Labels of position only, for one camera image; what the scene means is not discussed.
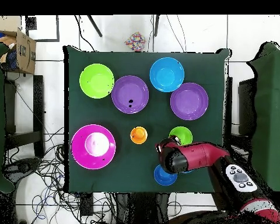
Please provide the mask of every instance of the dark green table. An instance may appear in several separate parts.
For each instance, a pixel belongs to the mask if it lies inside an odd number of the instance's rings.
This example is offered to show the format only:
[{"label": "dark green table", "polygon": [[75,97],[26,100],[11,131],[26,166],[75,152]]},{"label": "dark green table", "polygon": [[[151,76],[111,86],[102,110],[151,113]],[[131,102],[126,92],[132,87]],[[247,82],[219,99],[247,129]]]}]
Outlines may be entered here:
[{"label": "dark green table", "polygon": [[[69,150],[70,192],[203,192],[214,191],[206,168],[190,174],[179,174],[168,187],[153,178],[158,165],[155,144],[167,137],[170,130],[182,125],[193,134],[193,141],[222,144],[224,60],[228,49],[214,53],[146,53],[146,52],[83,52],[67,46],[69,63],[69,141],[80,127],[99,124],[114,135],[116,153],[112,162],[100,170],[80,167]],[[195,82],[206,90],[209,106],[194,121],[184,121],[170,107],[171,93],[156,90],[149,80],[152,64],[163,57],[179,60],[184,67],[184,82]],[[100,63],[111,69],[115,81],[125,75],[140,77],[149,89],[146,107],[136,114],[124,114],[113,104],[111,94],[91,99],[79,86],[79,76],[89,64]],[[142,145],[132,143],[130,132],[136,126],[146,128],[148,139]]]}]

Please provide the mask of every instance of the blue bowl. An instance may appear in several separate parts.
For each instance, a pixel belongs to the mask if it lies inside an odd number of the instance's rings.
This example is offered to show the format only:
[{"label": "blue bowl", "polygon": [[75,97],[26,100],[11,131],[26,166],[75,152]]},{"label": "blue bowl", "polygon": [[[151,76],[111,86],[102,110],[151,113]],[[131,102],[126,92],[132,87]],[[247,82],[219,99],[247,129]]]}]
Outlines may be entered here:
[{"label": "blue bowl", "polygon": [[164,169],[162,169],[161,165],[157,165],[155,172],[153,173],[155,180],[161,185],[161,186],[170,186],[172,185],[176,179],[177,179],[177,173],[176,174],[170,174],[166,173]]},{"label": "blue bowl", "polygon": [[161,58],[150,68],[149,77],[157,90],[172,92],[183,83],[184,68],[174,58]]}]

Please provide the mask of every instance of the green bowl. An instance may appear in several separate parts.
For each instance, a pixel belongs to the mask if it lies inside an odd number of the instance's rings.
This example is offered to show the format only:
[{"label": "green bowl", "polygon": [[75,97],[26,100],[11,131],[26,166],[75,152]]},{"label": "green bowl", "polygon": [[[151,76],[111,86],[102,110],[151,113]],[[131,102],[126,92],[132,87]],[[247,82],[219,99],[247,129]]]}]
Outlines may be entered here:
[{"label": "green bowl", "polygon": [[80,74],[80,87],[85,95],[101,99],[111,93],[114,76],[103,64],[88,65]]},{"label": "green bowl", "polygon": [[179,138],[181,145],[191,144],[193,140],[192,132],[184,126],[178,126],[173,128],[169,133],[169,136],[172,135],[177,136]]}]

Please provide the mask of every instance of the pink bowl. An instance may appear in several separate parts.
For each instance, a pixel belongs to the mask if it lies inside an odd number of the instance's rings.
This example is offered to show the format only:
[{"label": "pink bowl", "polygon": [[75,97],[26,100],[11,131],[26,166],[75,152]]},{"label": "pink bowl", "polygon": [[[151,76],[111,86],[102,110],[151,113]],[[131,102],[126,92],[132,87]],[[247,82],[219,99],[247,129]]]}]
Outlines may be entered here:
[{"label": "pink bowl", "polygon": [[86,169],[101,169],[115,155],[115,140],[111,132],[101,125],[90,124],[80,128],[72,138],[72,156]]}]

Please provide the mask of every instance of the purple bowl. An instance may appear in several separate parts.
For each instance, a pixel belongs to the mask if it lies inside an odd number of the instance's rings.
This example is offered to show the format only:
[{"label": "purple bowl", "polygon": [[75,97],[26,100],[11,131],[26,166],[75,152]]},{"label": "purple bowl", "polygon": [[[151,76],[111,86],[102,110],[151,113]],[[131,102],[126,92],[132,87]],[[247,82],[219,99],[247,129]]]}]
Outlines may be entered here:
[{"label": "purple bowl", "polygon": [[196,120],[208,108],[208,95],[203,87],[196,83],[183,83],[171,94],[172,111],[182,120]]},{"label": "purple bowl", "polygon": [[116,108],[123,113],[137,113],[148,102],[148,88],[137,76],[123,76],[116,81],[111,96]]},{"label": "purple bowl", "polygon": [[114,137],[101,125],[83,126],[72,137],[72,156],[77,164],[86,169],[107,166],[114,157],[115,149]]}]

